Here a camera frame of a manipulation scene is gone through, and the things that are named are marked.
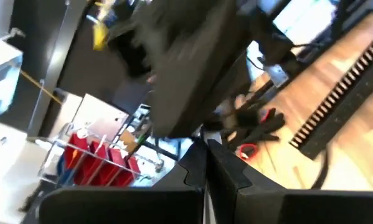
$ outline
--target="wire rack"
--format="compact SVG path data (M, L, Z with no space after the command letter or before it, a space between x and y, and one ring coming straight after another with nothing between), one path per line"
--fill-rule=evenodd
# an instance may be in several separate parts
M92 133L86 124L74 129L66 124L58 137L51 140L52 146L40 167L38 176L57 187L69 185L92 185L124 187L137 180L152 179L139 168L142 160L159 166L157 162L138 154L128 153L118 144L106 140L106 135Z

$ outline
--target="desk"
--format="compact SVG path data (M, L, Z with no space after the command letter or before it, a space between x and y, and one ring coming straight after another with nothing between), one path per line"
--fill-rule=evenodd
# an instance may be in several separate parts
M265 142L248 163L290 189L308 189L321 166L288 144L294 133L373 40L373 14L353 28L267 105L285 114L280 142ZM263 74L252 86L268 80ZM373 190L373 94L331 143L331 165L323 189Z

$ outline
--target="red container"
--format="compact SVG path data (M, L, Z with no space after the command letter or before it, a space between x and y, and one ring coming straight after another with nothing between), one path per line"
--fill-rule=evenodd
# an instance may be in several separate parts
M81 168L75 174L74 183L77 185L86 185L98 174L102 168L104 161L108 159L107 150L104 145L99 147L99 142L92 141L90 145L90 152L98 156L98 158L91 155L86 155L82 161Z
M134 157L131 157L128 160L127 168L129 168L130 170L132 170L132 171L134 171L138 174L140 174L140 172L141 172L140 169L139 169L139 166L138 166L138 162L136 161L136 159ZM132 173L128 170L123 170L117 175L117 177L111 183L111 186L126 187L126 186L130 185L130 183L132 183L132 181L134 181L136 178L137 178L137 176L136 176L135 173Z
M125 167L125 161L121 155L121 151L118 149L108 149L110 161ZM105 162L100 169L98 175L94 178L91 185L94 186L106 186L115 178L122 169L114 164Z
M84 149L86 151L88 150L87 139L81 139L75 133L71 135L68 143L77 146L80 149ZM66 148L64 149L65 168L67 170L74 169L74 167L77 165L77 162L81 159L81 156L81 151L74 149L73 147L66 146Z

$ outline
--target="black cable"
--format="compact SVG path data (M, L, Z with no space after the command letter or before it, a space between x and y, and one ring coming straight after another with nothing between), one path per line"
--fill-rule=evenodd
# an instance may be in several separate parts
M265 72L265 70L263 69L263 68L260 68L260 67L258 67L249 57L246 57L247 58L247 60L254 66L254 67L256 67L257 69L259 69L259 70L261 70L261 71L264 71Z
M318 178L315 180L315 183L312 185L311 189L321 189L324 181L326 180L326 177L329 172L329 149L326 146L326 149L324 150L324 161L322 163L322 168L319 172Z
M295 44L292 48L297 47L322 47L323 44L317 44L317 43L306 43L306 44Z
M350 3L348 0L340 0L337 4L336 17L330 25L330 37L333 40L337 40L342 34L342 25L346 20L347 9Z
M177 155L174 155L172 153L170 153L169 151L165 150L165 149L162 149L160 148L159 146L155 145L155 144L151 144L150 142L148 141L145 141L144 143L142 143L142 145L156 151L157 154L161 154L161 155L164 155L174 161L178 161L178 157Z

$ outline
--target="black glove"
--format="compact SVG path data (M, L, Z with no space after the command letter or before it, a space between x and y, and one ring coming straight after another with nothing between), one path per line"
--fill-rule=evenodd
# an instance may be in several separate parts
M237 127L233 129L225 129L223 119L226 116L235 116L237 120ZM221 136L226 136L227 133L231 134L238 128L249 128L255 127L260 124L260 116L258 114L258 108L253 105L249 108L239 108L235 110L234 114L219 115L212 113L203 123L204 131L220 131Z
M271 135L270 133L277 131L285 125L285 116L283 113L276 114L276 109L272 108L256 125L242 125L237 127L236 136L228 141L229 148L236 151L239 146L250 144L256 146L260 141L278 141L279 137ZM227 133L226 139L234 132ZM250 157L253 155L256 147L241 147L241 154L243 157Z

